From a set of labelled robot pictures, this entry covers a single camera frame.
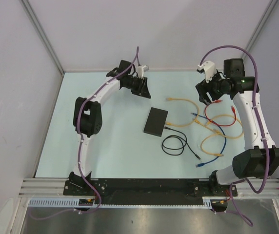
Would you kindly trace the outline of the black network switch box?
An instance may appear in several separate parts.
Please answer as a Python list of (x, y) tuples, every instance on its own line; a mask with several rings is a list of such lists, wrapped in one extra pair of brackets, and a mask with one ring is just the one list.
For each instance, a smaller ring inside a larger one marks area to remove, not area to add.
[(168, 111), (151, 107), (143, 132), (161, 137), (166, 123)]

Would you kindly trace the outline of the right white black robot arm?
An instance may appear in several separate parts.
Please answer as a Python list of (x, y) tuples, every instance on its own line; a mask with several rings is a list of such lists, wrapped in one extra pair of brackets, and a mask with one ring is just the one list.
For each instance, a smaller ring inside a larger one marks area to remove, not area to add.
[(262, 113), (258, 85), (258, 71), (246, 76), (241, 58), (224, 61), (223, 73), (220, 73), (212, 61), (201, 61), (197, 71), (204, 74), (204, 80), (196, 85), (200, 102), (209, 106), (228, 95), (233, 101), (242, 123), (244, 151), (232, 159), (232, 164), (224, 169), (212, 172), (214, 179), (208, 183), (209, 192), (221, 195), (226, 185), (246, 181), (249, 178), (261, 178), (259, 189), (252, 191), (260, 194), (269, 176), (279, 166), (279, 148), (276, 146)]

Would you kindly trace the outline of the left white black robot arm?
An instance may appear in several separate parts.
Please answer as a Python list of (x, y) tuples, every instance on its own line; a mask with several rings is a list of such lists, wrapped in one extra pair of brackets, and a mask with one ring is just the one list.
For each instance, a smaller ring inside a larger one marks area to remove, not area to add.
[(91, 96), (78, 97), (75, 102), (73, 125), (80, 136), (78, 159), (73, 171), (65, 183), (64, 195), (96, 194), (97, 190), (91, 182), (92, 143), (102, 128), (102, 106), (121, 88), (127, 88), (132, 94), (151, 98), (147, 77), (144, 73), (148, 65), (135, 66), (121, 60), (119, 67), (106, 74), (106, 80)]

